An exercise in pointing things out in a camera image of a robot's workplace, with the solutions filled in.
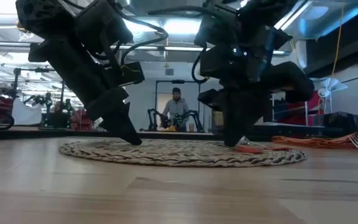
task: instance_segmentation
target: person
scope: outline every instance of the person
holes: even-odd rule
[[[172,90],[172,100],[167,102],[167,105],[165,106],[165,109],[163,111],[163,115],[167,116],[169,113],[170,121],[173,124],[173,120],[175,119],[175,115],[183,115],[189,111],[189,106],[187,105],[185,99],[181,97],[180,89],[175,87]],[[177,127],[178,132],[187,132],[187,122],[189,118],[185,118],[183,122]]]

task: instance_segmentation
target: black cable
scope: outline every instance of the black cable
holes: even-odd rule
[[[116,55],[117,52],[119,51],[119,48],[121,47],[122,42],[119,41],[116,45],[116,48],[113,50],[113,54]],[[100,55],[97,54],[96,52],[89,52],[94,58],[98,59],[98,60],[109,60],[108,57],[106,55]]]
[[[73,3],[73,2],[71,2],[69,0],[63,0],[63,2],[67,3],[69,6],[73,6],[73,7],[77,8],[79,10],[84,10],[85,9],[85,7],[79,6],[79,5]]]
[[[114,55],[119,51],[119,48],[121,47],[121,45],[122,45],[122,42],[120,40],[120,41],[118,41],[116,48],[113,50]]]
[[[229,21],[227,21],[222,15],[220,15],[217,12],[211,11],[207,8],[204,7],[199,7],[199,6],[180,6],[180,7],[172,7],[172,8],[168,8],[168,9],[159,9],[159,10],[154,10],[154,11],[150,11],[147,14],[150,16],[156,16],[156,15],[164,15],[166,13],[172,13],[172,12],[180,12],[180,11],[194,11],[194,12],[200,12],[202,14],[206,14],[209,16],[213,16],[217,19],[219,19],[220,21],[224,22],[225,25],[227,25],[228,27],[230,27],[231,30],[231,34],[232,34],[232,38],[234,43],[236,44],[236,46],[234,46],[235,48],[237,48],[239,46],[239,42],[237,40],[237,35],[235,30],[232,28],[232,25],[229,23]]]
[[[110,5],[112,6],[112,8],[115,10],[115,12],[117,14],[119,14],[122,18],[130,21],[130,22],[133,22],[133,23],[136,23],[136,24],[139,24],[139,25],[143,25],[143,26],[147,26],[151,29],[155,29],[158,33],[161,33],[163,34],[163,37],[160,37],[160,38],[157,38],[157,39],[154,39],[154,40],[148,40],[148,41],[145,41],[145,42],[142,42],[142,43],[138,43],[138,44],[135,44],[133,45],[132,47],[128,48],[123,54],[122,54],[122,57],[121,57],[121,65],[124,65],[125,64],[125,58],[126,56],[129,54],[129,52],[133,51],[134,49],[138,48],[138,47],[141,47],[141,46],[145,46],[145,45],[149,45],[149,44],[154,44],[154,43],[157,43],[157,42],[160,42],[160,41],[163,41],[163,40],[166,40],[168,37],[169,37],[169,34],[168,32],[161,28],[161,27],[158,27],[158,26],[155,26],[155,25],[152,25],[152,24],[149,24],[147,22],[143,22],[143,21],[140,21],[140,20],[137,20],[137,19],[134,19],[133,17],[131,16],[127,16],[125,15],[117,6],[116,3],[113,3],[111,0],[109,0],[109,3]]]
[[[202,14],[213,16],[217,19],[222,20],[225,23],[228,23],[228,21],[226,21],[225,18],[222,15],[218,14],[217,12],[199,6],[180,6],[180,7],[172,7],[167,9],[158,9],[158,10],[150,11],[147,14],[150,16],[157,16],[157,15],[164,15],[166,13],[180,12],[180,11],[200,12]]]
[[[107,56],[105,55],[100,55],[100,54],[97,54],[96,52],[89,52],[92,57],[98,59],[98,60],[108,60]]]
[[[194,62],[194,64],[193,64],[193,68],[191,69],[191,77],[193,78],[193,80],[194,80],[194,82],[196,82],[197,84],[204,84],[204,83],[206,83],[207,81],[208,81],[208,79],[206,79],[206,78],[204,78],[203,80],[198,80],[197,78],[196,78],[196,67],[197,67],[197,64],[198,64],[198,62],[200,62],[200,60],[201,60],[201,55],[203,54],[203,53],[205,53],[206,52],[206,46],[204,46],[204,48],[203,48],[203,50],[200,52],[200,54],[198,55],[198,57],[197,57],[197,59],[196,59],[196,61]]]

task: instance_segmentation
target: wire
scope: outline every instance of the wire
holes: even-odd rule
[[[204,48],[203,48],[203,50],[200,52],[200,54],[197,56],[197,59],[196,59],[196,61],[194,62],[194,64],[193,64],[193,68],[191,68],[191,77],[193,78],[193,80],[194,80],[194,82],[196,82],[197,84],[204,84],[204,83],[206,83],[207,81],[208,81],[208,79],[207,78],[204,78],[203,80],[198,80],[197,78],[196,78],[196,67],[197,67],[197,64],[198,64],[198,62],[200,62],[200,60],[201,60],[201,55],[203,54],[203,53],[205,53],[206,52],[206,46],[204,46]]]
[[[211,11],[205,7],[199,7],[199,6],[180,6],[180,7],[172,7],[172,8],[168,8],[168,9],[159,9],[159,10],[154,10],[154,11],[150,11],[147,14],[150,16],[156,16],[156,15],[164,15],[167,13],[172,13],[172,12],[180,12],[180,11],[195,11],[195,12],[200,12],[202,14],[206,14],[209,16],[213,16],[217,19],[219,19],[220,21],[224,22],[225,25],[227,25],[228,27],[230,27],[231,30],[231,35],[233,38],[234,43],[236,44],[235,47],[239,46],[239,42],[237,39],[237,35],[236,35],[236,31],[232,28],[232,25],[220,14],[218,14],[217,12]]]
[[[131,72],[139,72],[140,73],[140,70],[133,70],[126,65],[121,65],[121,68],[126,68],[126,69],[130,70]]]
[[[145,41],[145,42],[141,42],[141,43],[135,44],[132,47],[128,48],[124,53],[122,53],[121,65],[125,64],[125,58],[129,54],[129,52],[135,50],[138,47],[142,47],[142,46],[145,46],[145,45],[154,44],[154,43],[166,40],[169,37],[169,34],[165,29],[163,29],[161,27],[158,27],[158,26],[155,26],[155,25],[152,25],[152,24],[149,24],[147,22],[143,22],[143,21],[134,19],[131,16],[127,16],[118,8],[117,4],[113,3],[111,0],[108,0],[108,2],[112,6],[112,8],[115,10],[115,12],[117,14],[119,14],[122,18],[124,18],[124,19],[126,19],[126,20],[128,20],[130,22],[133,22],[133,23],[136,23],[136,24],[139,24],[139,25],[143,25],[143,26],[147,26],[149,28],[152,28],[152,29],[156,30],[158,33],[163,35],[160,38],[157,38],[157,39],[154,39],[154,40],[148,40],[148,41]]]
[[[79,9],[79,10],[84,10],[85,9],[85,7],[77,5],[77,4],[75,4],[75,3],[73,3],[73,2],[71,2],[69,0],[62,0],[62,1],[67,3],[69,6],[73,6],[73,7],[77,8],[77,9]]]
[[[121,47],[122,45],[122,41],[120,40],[116,46],[116,48],[113,50],[113,54],[115,55],[118,51],[119,51],[119,48]]]
[[[105,56],[105,55],[100,55],[96,52],[90,52],[90,51],[88,51],[88,52],[92,55],[92,57],[94,57],[98,60],[108,60],[107,56]]]
[[[194,11],[194,12],[200,12],[202,14],[207,14],[213,17],[216,17],[217,19],[222,20],[223,22],[227,23],[227,21],[225,20],[225,18],[223,18],[222,15],[211,11],[209,9],[206,9],[204,7],[199,7],[199,6],[180,6],[180,7],[172,7],[172,8],[167,8],[167,9],[158,9],[158,10],[154,10],[154,11],[150,11],[147,14],[150,16],[156,16],[156,15],[164,15],[164,14],[170,14],[172,12],[180,12],[180,11]]]
[[[336,63],[337,63],[337,61],[338,61],[339,47],[340,47],[340,45],[341,45],[342,25],[343,25],[342,23],[343,23],[344,12],[345,12],[345,0],[342,0],[341,25],[339,26],[338,41],[337,41],[337,44],[336,44],[336,54],[335,54],[333,72],[332,72],[332,74],[331,74],[331,79],[329,80],[329,84],[328,84],[328,86],[327,86],[327,89],[328,89],[329,86],[331,86],[331,82],[333,81],[334,74],[335,74]]]

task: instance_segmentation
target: round woven rug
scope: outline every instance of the round woven rug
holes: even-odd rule
[[[277,166],[306,159],[298,150],[263,150],[262,154],[235,152],[211,141],[143,140],[131,146],[120,140],[71,142],[60,147],[69,156],[106,162],[172,167]]]

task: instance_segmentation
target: equipment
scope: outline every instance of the equipment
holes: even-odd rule
[[[183,6],[149,14],[196,11],[204,15],[194,41],[203,51],[193,66],[192,77],[198,83],[218,78],[224,87],[200,93],[198,99],[223,112],[224,143],[234,146],[269,108],[273,91],[285,89],[286,100],[291,102],[307,101],[313,96],[314,86],[293,62],[271,65],[273,50],[292,38],[274,25],[297,0],[252,0],[239,10],[220,2],[209,0],[204,7]],[[208,44],[214,47],[207,51]],[[204,80],[195,78],[199,61]]]
[[[169,128],[171,121],[169,120],[168,116],[165,116],[164,114],[158,112],[156,109],[148,109],[147,114],[149,116],[149,128],[147,131],[157,131],[157,115],[160,116],[161,127]]]
[[[313,96],[313,83],[294,63],[270,64],[273,50],[291,39],[274,25],[296,2],[252,0],[237,11],[218,0],[207,0],[204,7],[183,6],[149,12],[157,15],[196,11],[203,15],[195,39],[203,51],[193,66],[192,77],[199,84],[210,77],[218,78],[223,85],[222,90],[210,90],[198,98],[223,112],[227,146],[237,144],[263,115],[273,90],[286,89],[287,100],[292,102],[306,101]],[[129,104],[122,102],[128,94],[121,87],[139,83],[144,76],[140,63],[126,65],[125,57],[137,47],[167,39],[167,32],[125,15],[114,0],[95,0],[84,9],[71,2],[70,5],[83,9],[75,17],[57,0],[17,0],[16,5],[22,27],[45,39],[41,44],[31,45],[29,60],[49,61],[83,102],[92,120],[102,117],[101,127],[131,144],[141,144],[129,119]],[[119,46],[132,40],[122,18],[155,29],[159,38],[133,45],[123,53],[118,65],[115,54]],[[214,45],[209,51],[208,44]],[[96,63],[91,55],[109,63]],[[198,62],[204,80],[195,78]]]
[[[131,144],[141,144],[129,119],[130,105],[123,103],[128,94],[122,86],[140,83],[144,75],[139,62],[125,64],[125,56],[120,65],[116,60],[119,46],[133,38],[122,18],[149,26],[161,35],[142,45],[165,40],[168,34],[125,15],[113,0],[95,0],[75,17],[57,0],[17,0],[16,7],[21,26],[45,39],[30,46],[29,61],[48,61],[82,101],[93,121],[102,117],[101,127]],[[110,48],[113,44],[118,46],[114,50]],[[91,55],[108,63],[96,63]]]
[[[186,113],[184,113],[183,115],[176,114],[175,119],[173,120],[173,125],[176,127],[179,127],[182,124],[182,122],[189,116],[191,116],[194,119],[194,122],[195,122],[196,128],[197,128],[197,132],[204,133],[204,127],[201,124],[200,115],[198,114],[198,111],[189,110]]]

